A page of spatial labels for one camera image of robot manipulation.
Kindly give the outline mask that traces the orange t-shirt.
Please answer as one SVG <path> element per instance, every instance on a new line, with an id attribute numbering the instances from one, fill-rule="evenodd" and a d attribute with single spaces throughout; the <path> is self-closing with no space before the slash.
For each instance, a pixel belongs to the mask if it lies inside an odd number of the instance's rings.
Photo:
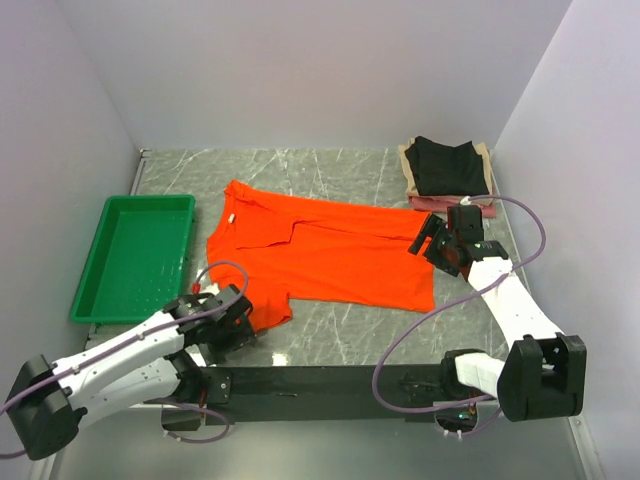
<path id="1" fill-rule="evenodd" d="M 408 249 L 424 214 L 260 191 L 231 181 L 206 245 L 213 282 L 245 286 L 257 332 L 292 319 L 292 299 L 428 312 L 434 273 Z"/>

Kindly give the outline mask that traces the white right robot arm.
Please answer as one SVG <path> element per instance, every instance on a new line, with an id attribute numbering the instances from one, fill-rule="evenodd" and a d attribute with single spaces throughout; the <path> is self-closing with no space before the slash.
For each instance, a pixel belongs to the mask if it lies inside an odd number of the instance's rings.
<path id="1" fill-rule="evenodd" d="M 439 387 L 460 399 L 473 390 L 498 400 L 507 419 L 571 417 L 584 401 L 587 348 L 566 335 L 539 308 L 515 272 L 507 251 L 484 236 L 482 211 L 456 205 L 446 218 L 427 216 L 409 251 L 478 293 L 509 348 L 505 360 L 480 350 L 446 353 Z"/>

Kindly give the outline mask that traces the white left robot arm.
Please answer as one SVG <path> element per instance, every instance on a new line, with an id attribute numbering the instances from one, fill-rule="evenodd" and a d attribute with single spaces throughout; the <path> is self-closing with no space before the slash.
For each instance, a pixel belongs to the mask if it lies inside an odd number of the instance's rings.
<path id="1" fill-rule="evenodd" d="M 49 362 L 37 355 L 19 370 L 1 411 L 23 455 L 44 459 L 83 428 L 146 402 L 205 403 L 223 396 L 228 380 L 213 383 L 189 354 L 206 364 L 254 341 L 251 302 L 235 285 L 217 293 L 180 296 L 141 324 L 78 354 Z"/>

